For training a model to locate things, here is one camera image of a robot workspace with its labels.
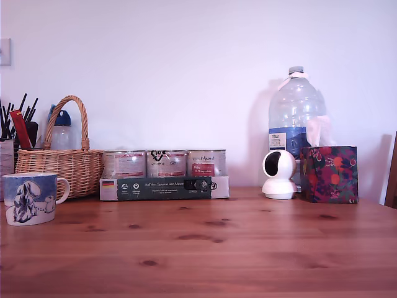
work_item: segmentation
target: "cartoon illustration on mug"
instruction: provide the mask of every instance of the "cartoon illustration on mug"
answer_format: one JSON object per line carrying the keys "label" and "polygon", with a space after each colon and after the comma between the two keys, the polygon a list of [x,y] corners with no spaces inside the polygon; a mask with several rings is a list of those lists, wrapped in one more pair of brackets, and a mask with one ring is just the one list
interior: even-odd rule
{"label": "cartoon illustration on mug", "polygon": [[14,198],[14,221],[24,223],[30,220],[37,212],[51,213],[55,211],[55,200],[53,196],[45,198],[45,206],[40,208],[40,202],[37,198],[41,194],[41,189],[34,182],[27,181],[17,189],[17,195]]}
{"label": "cartoon illustration on mug", "polygon": [[41,194],[40,188],[31,181],[26,181],[17,189],[17,195],[14,198],[14,221],[27,222],[33,216],[37,215],[37,209],[34,204],[34,198]]}
{"label": "cartoon illustration on mug", "polygon": [[51,213],[55,210],[55,200],[54,196],[49,196],[45,198],[45,208],[39,208],[36,206],[36,209],[39,211],[43,211],[44,213]]}

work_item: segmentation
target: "tissue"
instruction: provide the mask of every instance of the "tissue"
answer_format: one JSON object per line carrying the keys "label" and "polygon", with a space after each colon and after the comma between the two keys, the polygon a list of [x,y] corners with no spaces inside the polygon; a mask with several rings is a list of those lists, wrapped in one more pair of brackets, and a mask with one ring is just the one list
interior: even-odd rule
{"label": "tissue", "polygon": [[332,138],[332,125],[328,116],[317,116],[307,121],[306,138],[312,147],[336,146]]}

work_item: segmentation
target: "white security camera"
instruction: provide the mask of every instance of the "white security camera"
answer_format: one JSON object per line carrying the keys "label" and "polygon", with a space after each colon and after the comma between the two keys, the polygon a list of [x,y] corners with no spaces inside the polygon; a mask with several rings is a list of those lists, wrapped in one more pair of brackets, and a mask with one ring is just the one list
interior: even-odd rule
{"label": "white security camera", "polygon": [[263,184],[262,192],[271,199],[291,199],[297,186],[291,177],[297,163],[291,153],[285,150],[272,150],[262,162],[263,172],[269,177]]}

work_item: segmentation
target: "pet food can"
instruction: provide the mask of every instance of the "pet food can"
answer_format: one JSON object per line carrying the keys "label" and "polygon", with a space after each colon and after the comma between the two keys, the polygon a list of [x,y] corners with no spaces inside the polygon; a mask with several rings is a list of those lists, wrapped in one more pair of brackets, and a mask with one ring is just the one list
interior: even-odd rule
{"label": "pet food can", "polygon": [[184,150],[152,150],[147,152],[148,177],[186,176]]}
{"label": "pet food can", "polygon": [[146,151],[105,151],[103,159],[106,176],[146,177]]}
{"label": "pet food can", "polygon": [[227,176],[226,150],[189,150],[187,175],[191,177]]}

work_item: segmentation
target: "mug handle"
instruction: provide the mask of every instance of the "mug handle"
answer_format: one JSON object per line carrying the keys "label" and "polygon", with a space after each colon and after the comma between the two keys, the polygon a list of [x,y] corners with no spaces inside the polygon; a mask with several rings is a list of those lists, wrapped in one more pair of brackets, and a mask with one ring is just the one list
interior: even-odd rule
{"label": "mug handle", "polygon": [[60,181],[62,181],[63,184],[65,185],[65,192],[63,193],[63,196],[61,197],[61,199],[55,201],[56,205],[63,203],[68,198],[69,193],[70,193],[70,184],[69,184],[68,180],[66,180],[65,178],[57,178],[56,179],[57,183]]}

